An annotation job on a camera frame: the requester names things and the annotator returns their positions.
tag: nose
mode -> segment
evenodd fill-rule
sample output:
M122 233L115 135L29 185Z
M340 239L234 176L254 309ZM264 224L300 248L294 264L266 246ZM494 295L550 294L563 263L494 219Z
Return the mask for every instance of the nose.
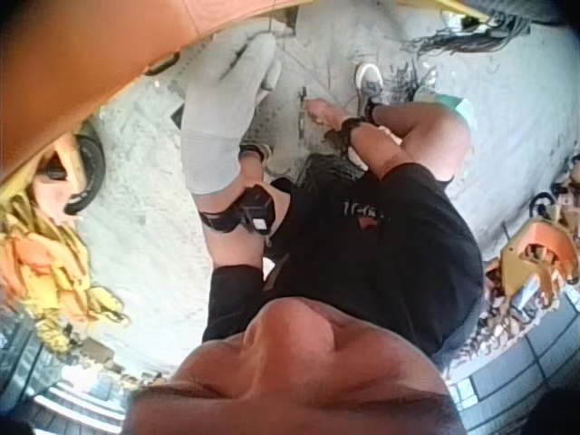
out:
M262 348L270 356L305 357L334 348L331 324L296 298L270 302L247 327L244 346Z

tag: concrete floor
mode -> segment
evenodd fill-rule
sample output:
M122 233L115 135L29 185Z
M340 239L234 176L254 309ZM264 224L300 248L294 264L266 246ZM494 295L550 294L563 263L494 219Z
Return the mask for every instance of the concrete floor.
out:
M323 97L356 109L356 63L378 63L385 77L412 60L401 41L444 26L434 11L369 0L304 6L297 37L279 42L281 81L256 121L274 146L272 175L295 176L313 150L330 152L322 132L306 124L298 144L299 100ZM169 116L182 104L190 47L157 77L141 77L103 106L94 124L108 172L101 194L83 212L80 233L91 250L95 282L126 304L132 325L99 327L93 335L139 374L171 372L199 343L207 320L211 267L200 223L184 187L179 131ZM577 143L580 51L563 28L534 25L497 53L442 54L417 62L437 66L439 90L469 98L478 130L474 148L448 193L478 239L485 258L513 232L529 199L546 189Z

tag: black t-shirt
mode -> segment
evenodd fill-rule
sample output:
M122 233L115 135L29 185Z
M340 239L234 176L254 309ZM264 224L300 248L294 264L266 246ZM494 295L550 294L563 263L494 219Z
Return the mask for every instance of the black t-shirt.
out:
M290 210L269 249L271 288L253 267L216 269L204 341L243 332L273 299L303 296L401 335L445 368L480 314L478 245L421 165L369 177L339 198L288 188Z

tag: man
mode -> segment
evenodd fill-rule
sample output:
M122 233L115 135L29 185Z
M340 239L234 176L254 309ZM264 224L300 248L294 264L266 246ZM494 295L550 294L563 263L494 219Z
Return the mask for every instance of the man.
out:
M365 65L357 85L370 97L368 121L322 100L306 110L343 132L369 174L342 202L287 180L270 186L267 149L244 143L240 152L281 71L264 29L253 22L220 34L193 68L182 152L215 267L208 328L168 385L135 395L124 429L465 433L440 370L474 328L482 297L478 246L444 193L469 128L442 105L379 104L381 75ZM261 221L224 231L220 219L255 185L274 200L268 234ZM359 198L374 218L343 213ZM266 283L265 247L276 262Z

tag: hand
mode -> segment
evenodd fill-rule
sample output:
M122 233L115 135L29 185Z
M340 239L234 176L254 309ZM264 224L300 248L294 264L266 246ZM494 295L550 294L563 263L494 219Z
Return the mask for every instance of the hand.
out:
M351 118L341 107L320 98L306 101L304 108L314 122L336 131L342 128L345 120Z
M285 26L254 20L226 30L193 63L181 130L186 185L206 195L239 174L239 143L256 106L275 87L282 71L274 34Z

